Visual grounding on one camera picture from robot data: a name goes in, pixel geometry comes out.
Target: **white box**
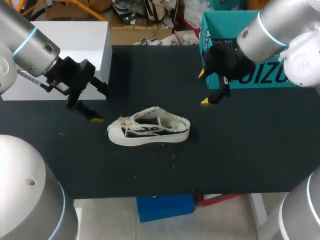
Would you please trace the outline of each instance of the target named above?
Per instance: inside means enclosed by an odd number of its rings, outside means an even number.
[[[71,57],[78,63],[88,59],[96,68],[95,76],[105,83],[109,82],[112,46],[108,22],[34,21],[33,24],[61,49],[60,58]],[[44,76],[36,79],[48,85]],[[66,100],[68,98],[56,89],[48,93],[20,75],[15,84],[1,97],[5,101]],[[106,97],[89,83],[79,99],[104,100]]]

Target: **shoe sole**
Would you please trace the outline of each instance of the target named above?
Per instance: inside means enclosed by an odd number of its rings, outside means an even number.
[[[111,142],[126,147],[135,147],[150,143],[180,143],[185,141],[189,136],[189,129],[183,133],[164,135],[164,136],[148,136],[148,137],[118,137],[108,134]]]

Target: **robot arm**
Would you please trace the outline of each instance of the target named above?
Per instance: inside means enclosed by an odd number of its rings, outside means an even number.
[[[11,65],[10,73],[14,72],[14,60],[33,77],[44,75],[48,86],[42,84],[41,87],[47,92],[55,88],[68,96],[67,107],[70,110],[80,112],[90,121],[103,121],[98,113],[78,101],[88,83],[109,97],[108,85],[94,77],[94,65],[88,60],[77,63],[70,57],[61,59],[60,48],[3,0],[0,0],[0,33],[0,68],[3,73],[7,64]],[[3,86],[0,86],[0,94],[14,83],[13,76],[8,75],[9,72],[3,73],[1,75],[0,69],[0,84]]]
[[[211,73],[238,80],[274,55],[294,84],[320,84],[320,2],[272,0],[237,36],[236,43],[214,45],[205,56],[203,78]]]

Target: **shoelace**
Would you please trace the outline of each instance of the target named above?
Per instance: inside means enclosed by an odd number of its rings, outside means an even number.
[[[116,121],[111,123],[107,130],[109,131],[111,128],[125,128],[125,134],[127,134],[127,131],[141,131],[144,130],[144,128],[135,121],[133,116],[127,116],[127,117],[119,117]]]

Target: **cardboard box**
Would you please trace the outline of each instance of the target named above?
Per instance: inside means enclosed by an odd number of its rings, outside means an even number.
[[[133,45],[142,38],[162,40],[172,35],[171,29],[132,30],[111,28],[112,45]]]
[[[239,9],[247,0],[209,0],[210,6],[215,11]]]
[[[98,14],[103,13],[112,6],[111,0],[90,0],[89,7]]]
[[[86,6],[89,5],[88,0],[81,0],[80,2]],[[66,2],[65,5],[61,2],[54,2],[52,6],[45,8],[45,17],[49,21],[64,18],[86,20],[89,17],[89,13],[71,2]]]
[[[213,44],[226,44],[236,41],[237,35],[254,19],[259,11],[212,11],[205,12],[200,34],[200,53],[202,62],[205,52]],[[295,87],[284,73],[283,62],[274,56],[263,64],[256,64],[255,71],[229,83],[231,89]],[[216,73],[206,78],[209,89],[219,88]]]

